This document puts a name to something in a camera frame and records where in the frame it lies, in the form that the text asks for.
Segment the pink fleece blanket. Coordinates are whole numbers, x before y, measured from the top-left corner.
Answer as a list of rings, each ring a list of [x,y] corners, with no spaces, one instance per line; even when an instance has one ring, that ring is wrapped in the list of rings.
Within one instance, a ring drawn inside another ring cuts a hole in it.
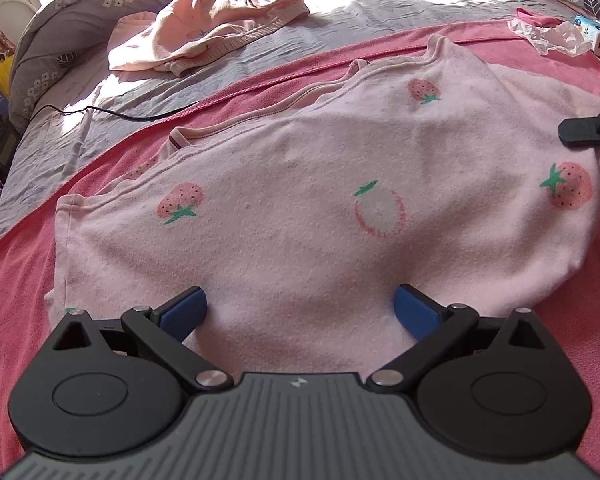
[[[449,24],[443,35],[464,44],[486,62],[551,76],[600,96],[600,60],[536,54],[501,21]],[[356,58],[388,58],[422,52],[429,28],[398,32],[300,58],[221,88],[172,118],[143,128],[98,156],[65,183],[66,191],[92,192],[152,154],[168,130],[181,122],[208,125],[258,104],[270,104],[302,84],[341,74]],[[7,416],[7,399],[17,378],[48,335],[43,296],[52,286],[52,215],[56,196],[0,238],[0,472],[21,456]],[[600,473],[600,232],[581,270],[538,305],[542,321],[582,375],[593,398],[593,417],[579,454]]]

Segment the pink strawberry print shirt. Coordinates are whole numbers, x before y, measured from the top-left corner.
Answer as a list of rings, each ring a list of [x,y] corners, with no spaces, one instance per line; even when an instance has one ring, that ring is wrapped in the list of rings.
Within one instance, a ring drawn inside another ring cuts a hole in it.
[[[55,214],[50,322],[115,318],[198,286],[188,340],[230,374],[370,374],[412,343],[402,284],[501,316],[576,272],[600,224],[600,148],[557,128],[600,112],[561,81],[432,36],[421,56],[218,124]]]

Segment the grey patterned bed sheet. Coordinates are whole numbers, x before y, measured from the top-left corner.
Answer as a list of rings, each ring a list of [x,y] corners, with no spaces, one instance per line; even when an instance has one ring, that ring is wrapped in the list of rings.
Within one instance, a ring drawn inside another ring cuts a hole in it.
[[[431,25],[499,20],[517,8],[568,20],[562,0],[303,0],[308,14],[181,75],[114,73],[114,25],[172,0],[52,0],[24,29],[12,66],[20,133],[0,198],[0,237],[144,117],[197,103],[234,82],[348,44]]]

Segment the yellow shopping bag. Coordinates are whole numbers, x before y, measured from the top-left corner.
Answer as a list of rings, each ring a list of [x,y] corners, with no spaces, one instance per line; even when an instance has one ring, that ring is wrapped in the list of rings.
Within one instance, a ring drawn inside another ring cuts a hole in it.
[[[10,71],[14,58],[12,55],[0,62],[0,92],[5,98],[10,97]]]

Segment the white pink crumpled garment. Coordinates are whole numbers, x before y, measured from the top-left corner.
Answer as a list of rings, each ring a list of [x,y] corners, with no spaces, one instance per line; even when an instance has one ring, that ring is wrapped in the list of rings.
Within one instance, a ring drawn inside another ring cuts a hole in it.
[[[520,18],[512,18],[507,22],[507,27],[516,36],[527,40],[536,52],[543,56],[557,52],[576,58],[593,50],[592,41],[586,39],[580,29],[569,22],[545,27],[529,24]]]

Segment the purple patterned duvet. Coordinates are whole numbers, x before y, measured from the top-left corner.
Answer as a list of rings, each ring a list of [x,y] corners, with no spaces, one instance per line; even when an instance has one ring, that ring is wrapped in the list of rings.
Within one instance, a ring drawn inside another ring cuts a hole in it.
[[[54,0],[35,14],[18,44],[10,76],[9,120],[16,131],[27,130],[40,99],[73,67],[97,58],[114,25],[124,16],[158,12],[172,0]],[[267,72],[299,58],[372,38],[353,18],[337,12],[321,25],[308,18],[289,32],[274,36],[215,62],[208,70],[190,72],[186,84],[200,98],[242,77]]]

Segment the pink strawberry pajama pants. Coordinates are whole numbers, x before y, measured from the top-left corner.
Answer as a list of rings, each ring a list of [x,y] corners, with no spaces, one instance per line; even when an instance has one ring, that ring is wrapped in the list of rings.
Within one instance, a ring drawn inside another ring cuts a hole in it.
[[[304,0],[173,0],[157,13],[120,18],[108,41],[108,67],[179,77],[308,14]]]

